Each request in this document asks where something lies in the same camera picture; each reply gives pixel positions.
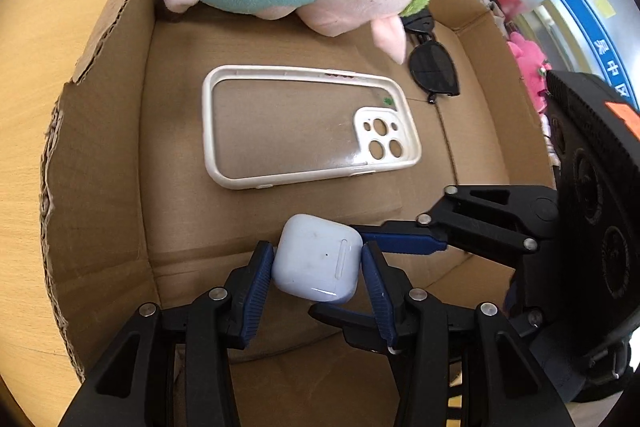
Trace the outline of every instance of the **cardboard box wall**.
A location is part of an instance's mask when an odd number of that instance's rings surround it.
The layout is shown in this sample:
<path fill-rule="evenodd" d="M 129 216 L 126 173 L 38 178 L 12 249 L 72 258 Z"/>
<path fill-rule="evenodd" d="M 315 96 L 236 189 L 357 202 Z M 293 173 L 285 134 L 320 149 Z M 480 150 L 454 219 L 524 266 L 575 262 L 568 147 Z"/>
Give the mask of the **cardboard box wall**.
<path fill-rule="evenodd" d="M 491 14 L 476 0 L 431 2 L 437 38 L 455 61 L 462 91 L 435 107 L 406 67 L 373 47 L 368 28 L 329 39 L 296 16 L 265 22 L 206 6 L 167 23 L 155 20 L 154 1 L 108 1 L 47 134 L 41 204 L 47 289 L 80 376 L 139 304 L 185 304 L 223 283 L 259 239 L 276 243 L 292 214 L 346 223 L 414 219 L 449 184 L 552 183 L 538 116 Z M 410 101 L 421 162 L 268 190 L 216 185 L 204 168 L 200 86 L 210 70 L 229 63 L 393 78 Z M 467 306 L 499 302 L 510 275 L 455 249 L 389 259 L 415 285 Z M 366 306 L 361 289 L 352 302 L 360 309 Z M 335 330 L 311 320 L 307 308 L 271 289 L 258 337 L 235 356 L 307 347 L 234 366 L 242 419 L 247 425 L 390 425 L 397 396 L 386 362 L 351 350 L 340 337 L 318 342 Z M 359 411 L 340 420 L 351 423 L 322 416 L 331 412 L 313 405 L 319 390 Z M 261 409 L 272 402 L 280 405 L 266 419 Z"/>

